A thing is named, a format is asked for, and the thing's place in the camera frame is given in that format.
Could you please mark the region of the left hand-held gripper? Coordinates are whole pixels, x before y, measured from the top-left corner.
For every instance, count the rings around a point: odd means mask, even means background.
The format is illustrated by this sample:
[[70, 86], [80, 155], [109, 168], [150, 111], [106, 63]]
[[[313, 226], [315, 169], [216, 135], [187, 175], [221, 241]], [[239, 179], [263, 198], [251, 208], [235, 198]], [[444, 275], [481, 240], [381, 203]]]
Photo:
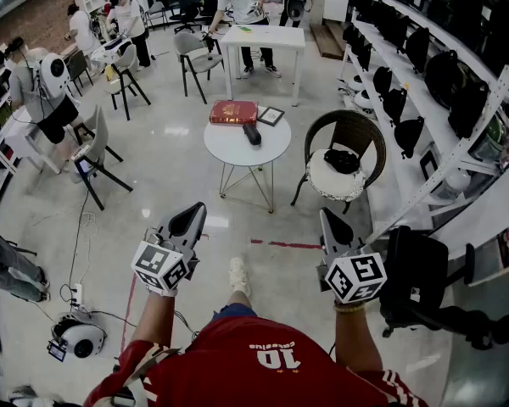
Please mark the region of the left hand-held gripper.
[[199, 263], [194, 247], [201, 238], [206, 216], [206, 205], [197, 202], [165, 217], [158, 232], [146, 231], [131, 268], [151, 293], [176, 296], [179, 283], [192, 278]]

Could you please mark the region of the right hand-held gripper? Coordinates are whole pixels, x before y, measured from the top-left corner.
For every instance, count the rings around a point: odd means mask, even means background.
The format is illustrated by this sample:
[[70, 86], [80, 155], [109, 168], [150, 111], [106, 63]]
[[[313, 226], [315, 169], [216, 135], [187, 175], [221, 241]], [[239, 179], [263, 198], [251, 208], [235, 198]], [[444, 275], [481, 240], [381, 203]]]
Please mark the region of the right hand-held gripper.
[[371, 245], [353, 249], [353, 229], [329, 208], [320, 210], [320, 220], [324, 252], [316, 267], [320, 290], [332, 292], [339, 304], [374, 299], [387, 281], [381, 254]]

